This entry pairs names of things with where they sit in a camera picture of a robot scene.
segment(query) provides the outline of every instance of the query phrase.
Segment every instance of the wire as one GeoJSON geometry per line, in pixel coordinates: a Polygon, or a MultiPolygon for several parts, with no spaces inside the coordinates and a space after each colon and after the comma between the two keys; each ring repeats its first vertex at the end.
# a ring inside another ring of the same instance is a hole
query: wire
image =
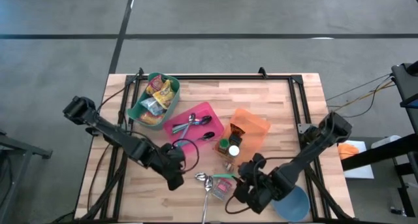
{"type": "MultiPolygon", "coordinates": [[[[2,163],[1,164],[1,167],[0,167],[0,173],[2,173],[2,171],[3,171],[3,165],[4,165],[4,163],[2,163]]],[[[5,172],[3,172],[1,175],[0,175],[0,184],[3,182],[3,180],[5,179],[5,177],[6,177],[6,171],[5,172]]]]}
{"type": "Polygon", "coordinates": [[[269,159],[294,159],[294,157],[269,157],[269,158],[264,158],[264,159],[256,162],[256,164],[254,165],[254,170],[253,170],[253,174],[254,174],[253,182],[254,182],[254,189],[255,189],[255,192],[257,193],[258,197],[260,197],[260,194],[259,194],[259,189],[257,187],[257,173],[256,173],[256,170],[258,168],[257,165],[259,163],[263,162],[263,161],[268,161],[269,159]]]}
{"type": "Polygon", "coordinates": [[[5,196],[3,197],[3,200],[0,202],[0,209],[3,206],[3,204],[6,201],[6,198],[8,196],[8,194],[10,193],[10,190],[12,189],[12,185],[13,185],[13,173],[12,173],[12,162],[10,161],[10,157],[6,154],[7,157],[7,163],[8,163],[8,176],[9,176],[9,185],[6,191],[5,196]]]}
{"type": "Polygon", "coordinates": [[[396,84],[392,84],[391,86],[382,87],[381,89],[390,88],[390,87],[393,87],[393,86],[395,86],[395,85],[396,85],[396,84]]]}
{"type": "Polygon", "coordinates": [[[374,97],[376,96],[376,93],[379,91],[379,90],[381,90],[381,89],[379,89],[379,87],[380,87],[380,85],[382,85],[384,82],[385,82],[386,80],[384,80],[381,84],[379,84],[377,87],[376,87],[376,89],[374,90],[374,92],[373,92],[373,97],[372,97],[372,102],[370,103],[370,106],[367,108],[367,110],[365,110],[364,112],[361,112],[360,114],[356,114],[356,115],[354,115],[354,116],[341,116],[341,117],[343,117],[343,118],[354,118],[354,117],[357,117],[357,116],[362,116],[362,115],[364,115],[365,113],[367,113],[371,108],[372,108],[372,106],[373,106],[373,103],[374,103],[374,97]]]}
{"type": "Polygon", "coordinates": [[[71,214],[74,214],[74,213],[75,213],[75,211],[73,210],[73,211],[69,212],[68,214],[64,214],[64,215],[60,216],[59,218],[53,220],[52,223],[59,223],[62,219],[64,219],[64,217],[67,217],[68,215],[71,215],[71,214]]]}
{"type": "Polygon", "coordinates": [[[125,116],[123,117],[123,122],[125,122],[125,131],[128,131],[128,122],[125,116]]]}
{"type": "Polygon", "coordinates": [[[191,168],[184,169],[184,170],[181,170],[180,171],[182,174],[185,174],[186,172],[189,172],[190,170],[192,170],[192,169],[194,169],[196,167],[197,163],[199,163],[200,157],[199,157],[199,149],[197,148],[196,144],[193,141],[189,140],[189,139],[180,138],[180,139],[175,140],[172,144],[175,145],[176,142],[179,142],[181,140],[186,140],[186,141],[190,142],[192,145],[194,145],[194,147],[196,148],[196,155],[197,155],[196,163],[191,168]]]}
{"type": "Polygon", "coordinates": [[[107,144],[106,149],[104,149],[104,152],[102,153],[102,156],[100,156],[99,162],[97,163],[96,171],[94,172],[93,179],[91,181],[90,188],[89,188],[89,194],[87,196],[87,212],[90,209],[90,196],[91,196],[91,191],[93,190],[93,184],[94,184],[94,181],[96,180],[96,176],[97,176],[97,173],[99,171],[100,165],[101,165],[101,163],[103,161],[103,158],[105,158],[105,154],[106,154],[106,151],[109,148],[109,146],[110,146],[110,143],[107,144]]]}
{"type": "Polygon", "coordinates": [[[234,212],[230,212],[230,211],[228,211],[228,204],[229,204],[229,202],[230,202],[233,198],[234,198],[234,196],[229,197],[229,199],[228,199],[227,203],[225,204],[225,212],[226,212],[227,214],[240,214],[240,213],[242,213],[242,212],[245,212],[245,211],[249,210],[249,207],[247,207],[247,208],[243,208],[243,209],[241,209],[241,210],[239,210],[239,211],[234,211],[234,212]]]}
{"type": "Polygon", "coordinates": [[[119,91],[117,91],[116,93],[114,93],[114,94],[112,94],[110,97],[108,97],[106,100],[104,100],[100,105],[99,105],[99,107],[97,108],[97,113],[99,113],[100,112],[100,109],[102,108],[102,106],[104,105],[104,104],[106,104],[109,100],[111,100],[113,97],[115,97],[117,94],[119,94],[119,93],[121,93],[123,90],[125,90],[125,88],[126,87],[128,87],[128,86],[130,86],[136,79],[137,79],[137,77],[139,76],[139,72],[138,73],[136,73],[135,74],[135,76],[134,77],[132,77],[132,79],[130,80],[130,81],[128,81],[128,83],[126,83],[126,85],[121,89],[121,90],[119,90],[119,91]]]}
{"type": "Polygon", "coordinates": [[[362,85],[357,86],[357,87],[355,87],[355,88],[352,88],[352,89],[350,89],[350,90],[348,90],[348,91],[345,91],[345,92],[343,92],[343,93],[341,93],[341,94],[338,94],[338,95],[335,95],[335,96],[333,96],[333,97],[330,97],[330,98],[328,98],[326,101],[329,101],[329,100],[331,100],[331,99],[334,99],[334,98],[336,98],[336,97],[339,97],[339,96],[341,96],[341,95],[343,95],[343,94],[349,93],[350,91],[353,91],[353,90],[356,90],[356,89],[358,89],[358,88],[361,88],[361,87],[363,87],[363,86],[365,86],[365,85],[367,85],[367,84],[370,84],[370,83],[372,83],[372,82],[375,82],[376,80],[379,80],[379,79],[381,79],[381,78],[383,78],[383,77],[386,77],[386,76],[389,76],[389,75],[390,75],[390,73],[389,73],[389,74],[385,74],[385,75],[380,76],[380,77],[377,77],[377,78],[375,78],[374,80],[371,80],[371,81],[369,81],[369,82],[367,82],[367,83],[365,83],[365,84],[362,84],[362,85]]]}
{"type": "Polygon", "coordinates": [[[349,106],[349,105],[351,105],[351,104],[353,104],[353,103],[355,103],[355,102],[357,102],[357,101],[359,101],[359,100],[363,100],[363,99],[365,99],[365,98],[367,98],[367,97],[369,97],[369,96],[371,96],[371,95],[373,95],[373,94],[375,94],[375,93],[377,93],[378,91],[380,91],[380,90],[382,90],[382,89],[385,89],[389,84],[390,84],[391,82],[387,82],[382,88],[379,88],[380,87],[380,85],[378,85],[377,86],[377,88],[376,89],[374,89],[374,90],[371,90],[371,91],[369,91],[366,95],[362,95],[362,96],[360,96],[360,97],[357,97],[356,99],[354,99],[354,100],[352,100],[352,101],[350,101],[350,102],[348,102],[348,103],[346,103],[346,104],[344,104],[344,105],[342,105],[342,106],[340,106],[340,107],[338,107],[336,110],[334,110],[334,111],[338,111],[338,110],[341,110],[342,108],[344,108],[344,107],[346,107],[346,106],[349,106]]]}
{"type": "Polygon", "coordinates": [[[104,188],[104,191],[100,195],[99,199],[97,199],[96,203],[91,207],[90,211],[88,211],[80,219],[82,220],[94,219],[94,217],[97,215],[97,212],[99,212],[101,206],[103,205],[103,202],[109,197],[110,192],[113,190],[114,186],[120,180],[121,176],[125,172],[125,169],[126,169],[126,164],[122,164],[122,161],[121,161],[119,168],[115,172],[115,175],[109,181],[108,186],[104,188]]]}

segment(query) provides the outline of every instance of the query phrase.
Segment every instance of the white cap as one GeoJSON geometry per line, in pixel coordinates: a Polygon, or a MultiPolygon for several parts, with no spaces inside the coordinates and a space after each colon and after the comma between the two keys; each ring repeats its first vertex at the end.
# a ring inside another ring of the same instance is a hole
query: white cap
{"type": "Polygon", "coordinates": [[[228,148],[230,156],[236,157],[240,153],[240,148],[238,146],[232,145],[228,148]]]}

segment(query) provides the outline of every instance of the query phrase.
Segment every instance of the snack bag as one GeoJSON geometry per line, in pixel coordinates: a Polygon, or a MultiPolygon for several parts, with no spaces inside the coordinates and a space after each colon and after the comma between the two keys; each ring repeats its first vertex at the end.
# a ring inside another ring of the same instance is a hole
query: snack bag
{"type": "Polygon", "coordinates": [[[231,133],[241,137],[242,135],[244,135],[246,132],[244,132],[244,130],[242,130],[241,128],[239,128],[238,126],[236,126],[235,124],[231,124],[231,133]]]}
{"type": "Polygon", "coordinates": [[[145,92],[149,95],[153,95],[163,87],[163,84],[163,77],[159,74],[150,81],[148,86],[146,86],[145,92]]]}
{"type": "Polygon", "coordinates": [[[158,103],[164,108],[168,109],[172,99],[175,96],[174,91],[171,89],[171,82],[170,80],[166,80],[163,87],[160,91],[154,93],[152,96],[155,98],[155,100],[158,101],[158,103]]]}
{"type": "Polygon", "coordinates": [[[164,108],[153,97],[143,100],[141,105],[147,108],[154,116],[164,113],[164,108]]]}
{"type": "Polygon", "coordinates": [[[151,112],[145,112],[139,117],[139,120],[149,125],[156,125],[159,122],[161,122],[163,117],[164,117],[164,114],[161,114],[159,116],[154,116],[151,112]]]}

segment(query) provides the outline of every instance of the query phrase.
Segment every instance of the black clamp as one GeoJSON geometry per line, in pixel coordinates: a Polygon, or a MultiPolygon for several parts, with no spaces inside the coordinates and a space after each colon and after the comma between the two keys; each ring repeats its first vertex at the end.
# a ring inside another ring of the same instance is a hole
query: black clamp
{"type": "Polygon", "coordinates": [[[265,80],[268,78],[268,75],[266,73],[266,70],[264,70],[264,67],[260,67],[259,74],[261,74],[265,80]]]}

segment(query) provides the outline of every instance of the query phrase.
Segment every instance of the wooden table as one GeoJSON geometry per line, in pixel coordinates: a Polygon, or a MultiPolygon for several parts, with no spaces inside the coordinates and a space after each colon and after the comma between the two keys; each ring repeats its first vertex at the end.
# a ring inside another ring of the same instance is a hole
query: wooden table
{"type": "MultiPolygon", "coordinates": [[[[318,74],[302,74],[308,106],[313,123],[318,124],[327,114],[327,105],[318,74]]],[[[125,83],[125,74],[111,74],[108,77],[104,99],[120,90],[125,83]]],[[[289,157],[299,152],[297,131],[293,115],[292,102],[289,94],[289,84],[283,80],[181,80],[181,98],[173,116],[203,102],[211,104],[215,113],[226,125],[237,108],[244,108],[271,123],[271,128],[261,148],[265,157],[289,157]]],[[[141,81],[140,93],[144,91],[147,82],[141,81]]],[[[300,115],[303,118],[302,105],[298,91],[298,105],[300,115]]],[[[129,92],[127,106],[130,106],[133,90],[129,92]]],[[[101,110],[101,115],[112,123],[118,119],[118,110],[122,93],[108,101],[101,110]]],[[[152,131],[135,124],[135,131],[148,135],[157,145],[168,142],[167,136],[162,131],[152,131]]],[[[197,167],[184,175],[185,183],[175,191],[169,191],[166,181],[151,169],[143,169],[133,161],[128,161],[123,198],[121,202],[119,221],[195,221],[200,222],[204,202],[205,190],[201,182],[194,179],[196,172],[224,172],[222,160],[212,151],[215,142],[210,142],[200,148],[201,160],[197,167]]],[[[76,208],[76,217],[86,213],[88,190],[95,172],[98,160],[106,148],[107,143],[102,137],[95,137],[89,154],[86,173],[82,184],[80,198],[76,208]]],[[[97,200],[103,191],[106,182],[110,151],[102,163],[97,175],[91,203],[97,200]]],[[[194,154],[187,155],[187,164],[190,166],[196,160],[194,154]]],[[[349,198],[346,180],[338,156],[336,146],[327,149],[320,157],[325,185],[336,202],[349,215],[354,216],[349,198]]],[[[268,161],[265,172],[271,171],[286,160],[268,161]]],[[[306,188],[303,173],[300,175],[297,185],[306,188]]],[[[319,192],[315,190],[319,213],[322,214],[319,192]]],[[[113,207],[113,199],[110,199],[110,208],[113,207]]],[[[240,215],[229,215],[224,211],[224,203],[210,196],[206,221],[222,222],[265,222],[285,221],[278,217],[269,205],[259,215],[251,210],[240,215]]],[[[240,210],[246,205],[236,199],[231,201],[229,210],[240,210]]]]}

